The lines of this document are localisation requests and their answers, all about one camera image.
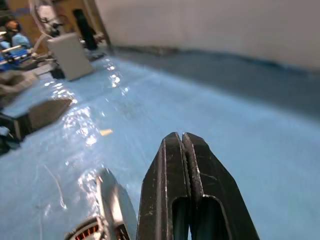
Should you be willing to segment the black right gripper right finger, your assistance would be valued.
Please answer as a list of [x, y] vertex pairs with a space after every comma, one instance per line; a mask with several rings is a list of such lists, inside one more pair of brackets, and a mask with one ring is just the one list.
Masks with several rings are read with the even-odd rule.
[[182, 143], [191, 188], [191, 238], [259, 239], [235, 179], [205, 140], [186, 132]]

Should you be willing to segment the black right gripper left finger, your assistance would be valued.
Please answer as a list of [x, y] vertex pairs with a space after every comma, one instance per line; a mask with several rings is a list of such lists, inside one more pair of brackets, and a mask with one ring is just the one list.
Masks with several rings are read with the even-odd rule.
[[164, 137], [141, 186], [138, 240], [186, 240], [190, 181], [184, 145], [172, 132]]

